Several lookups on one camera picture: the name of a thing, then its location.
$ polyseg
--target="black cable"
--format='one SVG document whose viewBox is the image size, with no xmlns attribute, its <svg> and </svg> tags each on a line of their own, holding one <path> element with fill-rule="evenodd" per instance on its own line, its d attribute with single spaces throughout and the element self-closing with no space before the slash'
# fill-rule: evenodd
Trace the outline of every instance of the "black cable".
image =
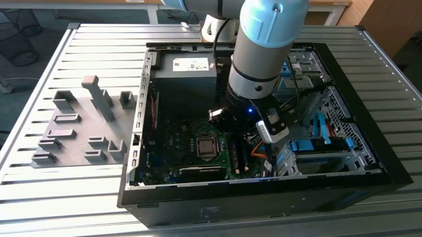
<svg viewBox="0 0 422 237">
<path fill-rule="evenodd" d="M 279 108 L 282 109 L 283 112 L 290 111 L 290 110 L 294 108 L 294 103 L 290 103 L 290 102 L 294 100 L 294 98 L 297 98 L 297 97 L 295 97 L 295 96 L 291 97 L 291 98 L 279 106 Z"/>
<path fill-rule="evenodd" d="M 227 23 L 229 23 L 230 20 L 231 20 L 231 19 L 227 19 L 227 20 L 225 21 L 223 25 L 219 27 L 218 32 L 217 32 L 217 34 L 215 34 L 215 39 L 214 39 L 214 44 L 213 44 L 213 57 L 214 57 L 215 60 L 217 60 L 215 51 L 217 51 L 218 38 L 219 38 L 219 35 L 222 34 L 222 31 L 223 31 L 223 29 L 225 29 L 225 27 L 226 27 L 226 25 L 227 25 Z"/>
<path fill-rule="evenodd" d="M 299 87 L 298 87 L 298 82 L 297 82 L 297 77 L 295 77 L 295 71 L 293 70 L 293 65 L 291 65 L 291 61 L 290 61 L 289 56 L 287 56 L 287 61 L 289 61 L 289 67 L 290 67 L 290 72 L 291 72 L 291 78 L 293 78 L 293 82 L 294 82 L 295 90 L 297 90 L 297 98 L 298 98 L 297 105 L 299 105 L 301 104 Z"/>
<path fill-rule="evenodd" d="M 189 18 L 187 18 L 186 23 L 187 23 L 189 25 L 193 23 L 194 15 L 195 15 L 195 14 L 197 14 L 197 13 L 193 13 L 193 12 L 191 12 L 191 14 L 190 14 L 190 16 L 189 16 Z"/>
<path fill-rule="evenodd" d="M 180 19 L 179 17 L 171 15 L 167 10 L 164 10 L 164 12 L 167 13 L 170 19 L 172 19 L 172 20 L 175 20 L 175 21 L 179 21 L 179 23 L 180 23 L 182 21 L 185 21 L 185 20 Z"/>
<path fill-rule="evenodd" d="M 170 11 L 170 12 L 172 12 L 172 13 L 178 13 L 178 12 L 180 12 L 182 10 L 167 10 L 167 11 Z"/>
<path fill-rule="evenodd" d="M 187 24 L 189 25 L 191 25 L 193 24 L 193 20 L 197 20 L 197 24 L 199 24 L 199 18 L 198 18 L 198 16 L 197 16 L 197 13 L 194 12 L 194 14 L 193 14 L 193 16 L 190 17 L 190 19 L 189 19 L 189 22 L 187 22 Z"/>
</svg>

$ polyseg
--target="blue latch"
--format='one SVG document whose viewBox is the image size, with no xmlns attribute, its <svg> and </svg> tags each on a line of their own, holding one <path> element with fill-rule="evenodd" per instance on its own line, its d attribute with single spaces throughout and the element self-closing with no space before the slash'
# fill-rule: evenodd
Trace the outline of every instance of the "blue latch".
<svg viewBox="0 0 422 237">
<path fill-rule="evenodd" d="M 355 147 L 355 143 L 354 143 L 354 140 L 351 140 L 350 137 L 346 138 L 346 143 L 347 143 L 349 148 L 353 150 L 354 147 Z"/>
<path fill-rule="evenodd" d="M 330 136 L 329 136 L 329 128 L 325 124 L 325 116 L 322 113 L 315 113 L 314 117 L 314 136 L 318 137 L 318 122 L 321 127 L 321 137 L 325 139 L 326 144 L 331 144 Z"/>
<path fill-rule="evenodd" d="M 283 64 L 281 75 L 282 75 L 282 77 L 291 76 L 291 71 L 290 71 L 290 68 L 287 66 L 287 62 L 285 62 L 285 64 Z"/>
<path fill-rule="evenodd" d="M 291 146 L 291 151 L 297 151 L 298 150 L 298 145 L 297 145 L 297 142 L 295 141 L 291 141 L 290 142 L 290 146 Z"/>
<path fill-rule="evenodd" d="M 282 159 L 285 158 L 285 155 L 282 154 L 277 159 L 277 165 L 282 162 Z"/>
</svg>

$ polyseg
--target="motherboard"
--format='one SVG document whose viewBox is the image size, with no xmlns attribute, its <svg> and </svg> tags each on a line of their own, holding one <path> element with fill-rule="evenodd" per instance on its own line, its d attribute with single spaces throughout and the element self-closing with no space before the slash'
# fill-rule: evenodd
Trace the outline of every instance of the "motherboard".
<svg viewBox="0 0 422 237">
<path fill-rule="evenodd" d="M 221 132 L 207 119 L 166 120 L 162 150 L 147 153 L 142 179 L 148 185 L 254 178 L 261 176 L 263 158 L 250 155 L 249 136 Z"/>
</svg>

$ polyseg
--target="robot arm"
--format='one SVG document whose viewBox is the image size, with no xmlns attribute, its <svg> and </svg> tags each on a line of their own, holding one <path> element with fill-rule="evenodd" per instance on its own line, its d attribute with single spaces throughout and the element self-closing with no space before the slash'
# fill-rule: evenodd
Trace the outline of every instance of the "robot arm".
<svg viewBox="0 0 422 237">
<path fill-rule="evenodd" d="M 271 95 L 283 62 L 301 32 L 309 0 L 162 0 L 185 11 L 241 19 L 229 77 L 230 101 L 245 111 L 253 106 L 262 120 L 258 131 L 266 143 L 289 134 L 278 102 Z"/>
</svg>

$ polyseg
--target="slotted metal table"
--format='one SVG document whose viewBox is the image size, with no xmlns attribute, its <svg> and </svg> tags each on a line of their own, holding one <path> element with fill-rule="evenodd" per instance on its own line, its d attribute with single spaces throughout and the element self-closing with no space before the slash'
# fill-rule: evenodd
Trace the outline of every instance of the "slotted metal table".
<svg viewBox="0 0 422 237">
<path fill-rule="evenodd" d="M 147 42 L 199 41 L 178 25 L 68 29 L 0 152 L 0 233 L 7 236 L 404 236 L 422 235 L 422 96 L 355 27 L 305 27 L 298 41 L 325 42 L 414 183 L 342 211 L 148 230 L 116 207 L 122 165 L 34 169 L 31 156 L 59 89 L 87 96 L 84 75 L 110 95 L 138 94 Z"/>
</svg>

